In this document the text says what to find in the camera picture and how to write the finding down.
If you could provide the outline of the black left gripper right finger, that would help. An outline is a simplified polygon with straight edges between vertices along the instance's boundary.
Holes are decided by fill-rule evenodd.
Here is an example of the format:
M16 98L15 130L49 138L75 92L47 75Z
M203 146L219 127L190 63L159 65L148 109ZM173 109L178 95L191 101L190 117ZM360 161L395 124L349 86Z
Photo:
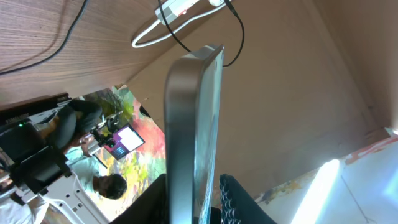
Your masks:
M276 224L232 176L220 176L221 222L224 224Z

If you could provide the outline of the blue Galaxy smartphone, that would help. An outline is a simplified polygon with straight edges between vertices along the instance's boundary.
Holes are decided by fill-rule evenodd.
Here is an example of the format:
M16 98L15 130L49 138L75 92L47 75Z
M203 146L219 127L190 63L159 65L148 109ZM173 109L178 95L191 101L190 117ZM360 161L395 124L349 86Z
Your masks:
M174 61L167 75L169 223L210 222L223 58L223 45L206 45Z

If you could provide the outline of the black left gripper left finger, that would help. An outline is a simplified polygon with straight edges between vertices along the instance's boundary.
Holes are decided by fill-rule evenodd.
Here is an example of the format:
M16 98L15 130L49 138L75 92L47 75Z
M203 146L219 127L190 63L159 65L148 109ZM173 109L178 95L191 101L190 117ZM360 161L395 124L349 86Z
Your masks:
M167 213L166 174L161 174L110 224L164 224Z

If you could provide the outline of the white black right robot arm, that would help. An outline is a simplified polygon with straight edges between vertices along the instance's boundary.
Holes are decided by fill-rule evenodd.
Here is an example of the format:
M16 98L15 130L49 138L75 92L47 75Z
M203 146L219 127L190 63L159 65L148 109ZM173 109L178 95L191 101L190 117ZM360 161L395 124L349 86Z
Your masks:
M71 223L108 223L67 166L67 158L45 142L36 127L53 120L70 101L69 94L62 93L1 109L1 170L12 180L1 190L1 198L25 205L40 197Z

